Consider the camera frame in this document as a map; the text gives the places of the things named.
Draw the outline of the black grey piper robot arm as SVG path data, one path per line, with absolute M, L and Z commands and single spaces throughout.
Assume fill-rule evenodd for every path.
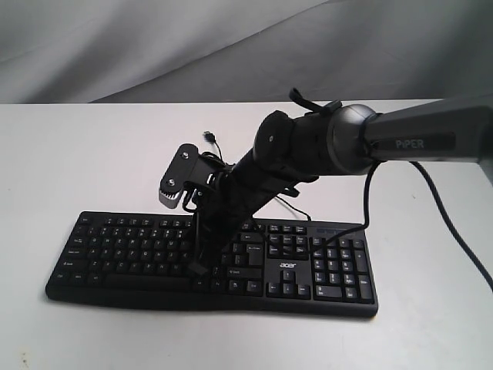
M 202 153 L 190 269 L 205 274 L 243 223 L 277 194 L 322 176 L 367 175 L 386 161 L 478 163 L 492 171 L 492 97 L 443 99 L 390 113 L 333 101 L 292 119 L 275 111 L 229 166 Z

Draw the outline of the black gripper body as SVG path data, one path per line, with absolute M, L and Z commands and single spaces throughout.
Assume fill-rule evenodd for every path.
M 221 173 L 215 190 L 197 197 L 202 247 L 223 247 L 243 223 L 277 194 L 300 182 L 300 172 L 282 163 L 257 161 L 245 154 L 230 172 Z

